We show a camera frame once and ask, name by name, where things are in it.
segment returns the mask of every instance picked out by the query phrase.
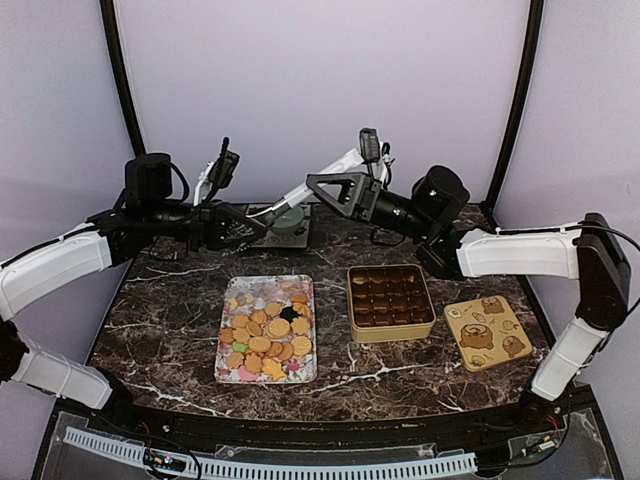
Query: orange cookie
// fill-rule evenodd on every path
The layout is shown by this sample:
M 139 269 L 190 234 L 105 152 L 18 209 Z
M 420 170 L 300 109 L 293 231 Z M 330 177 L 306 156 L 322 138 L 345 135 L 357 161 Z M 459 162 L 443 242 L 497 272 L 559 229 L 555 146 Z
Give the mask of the orange cookie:
M 291 295 L 289 297 L 291 303 L 307 303 L 309 301 L 309 297 L 307 297 L 304 293 L 299 293 L 298 295 Z
M 304 357 L 308 353 L 311 353 L 311 349 L 313 348 L 311 340 L 307 337 L 296 337 L 291 340 L 291 345 L 293 345 L 293 354 L 296 357 Z
M 252 337 L 262 336 L 262 327 L 256 322 L 248 322 L 245 328 L 247 329 L 247 332 L 249 332 L 249 335 L 251 335 Z
M 291 322 L 291 330 L 296 335 L 306 335 L 310 328 L 311 324 L 305 317 L 298 317 Z
M 269 317 L 264 312 L 264 310 L 256 310 L 251 314 L 251 320 L 256 322 L 258 325 L 264 325 L 269 320 Z
M 293 345 L 290 343 L 280 343 L 282 345 L 282 351 L 278 355 L 278 358 L 283 362 L 286 362 L 293 357 Z
M 249 340 L 249 348 L 258 353 L 268 352 L 271 348 L 271 340 L 267 337 L 253 337 Z
M 231 325 L 233 328 L 244 328 L 247 326 L 247 323 L 249 323 L 249 317 L 246 315 L 236 315 L 233 317 Z
M 302 315 L 303 317 L 309 317 L 309 318 L 311 317 L 311 309 L 309 308 L 308 305 L 304 303 L 294 303 L 293 309 L 295 310 L 296 313 L 298 313 L 299 315 Z
M 273 339 L 289 335 L 291 325 L 284 318 L 275 318 L 267 325 L 267 336 Z
M 220 330 L 220 341 L 229 345 L 235 342 L 235 339 L 233 338 L 233 329 L 223 328 L 222 330 Z
M 262 359 L 255 353 L 247 355 L 247 358 L 244 360 L 244 368 L 247 372 L 251 372 L 254 375 L 258 374 L 262 371 Z
M 233 352 L 227 358 L 227 367 L 229 368 L 240 368 L 244 363 L 244 355 L 240 352 Z
M 280 315 L 280 312 L 282 311 L 282 305 L 279 304 L 278 302 L 273 302 L 267 305 L 267 308 L 265 308 L 264 311 L 266 312 L 267 315 L 269 315 L 272 318 L 277 317 L 278 315 Z
M 244 328 L 236 328 L 233 331 L 233 339 L 238 343 L 247 343 L 251 335 Z
M 267 357 L 277 357 L 282 352 L 282 344 L 280 342 L 273 342 L 271 348 L 267 352 Z
M 282 371 L 282 365 L 270 358 L 262 359 L 262 371 L 266 375 L 272 376 L 274 382 L 287 378 L 287 375 Z

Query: perforated metal strip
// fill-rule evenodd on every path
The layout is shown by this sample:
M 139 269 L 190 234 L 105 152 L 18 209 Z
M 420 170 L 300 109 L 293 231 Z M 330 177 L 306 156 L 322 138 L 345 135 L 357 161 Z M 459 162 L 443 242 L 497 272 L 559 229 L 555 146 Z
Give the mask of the perforated metal strip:
M 144 446 L 139 442 L 126 443 L 72 427 L 67 428 L 64 442 L 116 462 L 144 468 Z M 166 453 L 176 457 L 175 452 Z M 193 459 L 186 455 L 181 457 L 187 462 L 182 476 L 196 478 L 198 469 Z M 475 454 L 468 453 L 414 462 L 344 467 L 265 465 L 203 457 L 198 457 L 198 461 L 202 466 L 202 478 L 206 480 L 422 480 L 474 473 L 477 471 L 475 458 Z

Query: black pole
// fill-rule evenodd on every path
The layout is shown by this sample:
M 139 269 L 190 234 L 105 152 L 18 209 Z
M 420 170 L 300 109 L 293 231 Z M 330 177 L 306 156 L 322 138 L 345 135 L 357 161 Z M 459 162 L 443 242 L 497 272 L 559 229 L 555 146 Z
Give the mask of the black pole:
M 483 202 L 483 206 L 488 212 L 493 212 L 500 197 L 500 190 L 507 176 L 509 161 L 513 153 L 513 147 L 518 136 L 524 105 L 527 100 L 527 92 L 529 91 L 529 83 L 531 82 L 531 72 L 536 57 L 536 48 L 538 46 L 538 37 L 540 36 L 540 26 L 542 24 L 542 10 L 544 8 L 544 0 L 531 0 L 529 6 L 529 19 L 527 21 L 527 32 L 524 39 L 524 47 L 522 49 L 522 59 L 520 60 L 520 70 L 518 71 L 518 81 L 513 94 L 513 102 L 511 103 L 511 112 L 509 112 L 509 120 L 507 128 L 502 140 L 502 147 L 498 155 L 496 168 L 493 172 L 491 185 L 487 198 Z
M 124 56 L 122 55 L 122 46 L 120 45 L 120 35 L 118 33 L 118 20 L 116 18 L 116 10 L 113 0 L 100 0 L 100 9 L 102 10 L 102 23 L 104 24 L 104 34 L 107 39 L 107 47 L 109 49 L 109 58 L 111 59 L 111 69 L 113 70 L 113 79 L 116 82 L 118 97 L 120 98 L 120 108 L 129 132 L 129 140 L 136 156 L 144 155 L 146 149 L 136 109 L 133 106 L 133 97 L 129 87 L 127 78 L 127 70 L 124 65 Z

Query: white wall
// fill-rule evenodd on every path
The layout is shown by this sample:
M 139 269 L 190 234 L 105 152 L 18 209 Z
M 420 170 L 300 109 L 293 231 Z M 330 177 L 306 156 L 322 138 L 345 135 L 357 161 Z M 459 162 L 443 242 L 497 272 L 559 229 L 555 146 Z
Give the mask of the white wall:
M 109 208 L 132 157 L 98 2 L 0 2 L 0 258 Z M 84 361 L 122 269 L 79 280 L 16 318 Z M 0 478 L 26 479 L 53 399 L 0 386 Z
M 586 212 L 640 238 L 640 4 L 547 2 L 529 100 L 497 218 L 509 227 L 555 225 Z M 636 278 L 640 256 L 623 247 Z M 577 284 L 535 278 L 556 330 L 571 318 Z M 631 297 L 640 295 L 632 282 Z M 640 478 L 640 312 L 598 355 L 592 383 L 627 478 Z
M 433 164 L 483 200 L 529 2 L 122 1 L 142 128 L 191 181 L 231 138 L 227 199 L 275 200 L 378 128 L 408 194 Z

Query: table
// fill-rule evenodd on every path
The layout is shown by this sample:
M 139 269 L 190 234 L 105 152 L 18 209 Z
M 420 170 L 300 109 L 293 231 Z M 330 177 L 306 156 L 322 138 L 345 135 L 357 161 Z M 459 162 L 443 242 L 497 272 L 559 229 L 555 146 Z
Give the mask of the table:
M 410 241 L 369 242 L 371 226 L 313 206 L 303 251 L 202 250 L 175 263 L 141 254 L 130 269 L 99 335 L 91 365 L 118 376 L 135 403 L 164 410 L 247 420 L 390 420 L 477 410 L 515 402 L 548 353 L 544 334 L 519 282 L 494 276 L 464 282 L 425 272 L 436 324 L 429 338 L 361 345 L 347 317 L 346 271 L 356 265 L 417 263 Z M 477 206 L 460 222 L 486 225 Z M 164 255 L 179 249 L 159 242 Z M 223 293 L 235 276 L 307 274 L 314 280 L 318 377 L 309 384 L 260 387 L 215 381 Z M 446 305 L 503 295 L 523 325 L 533 353 L 483 372 L 463 364 L 442 312 Z

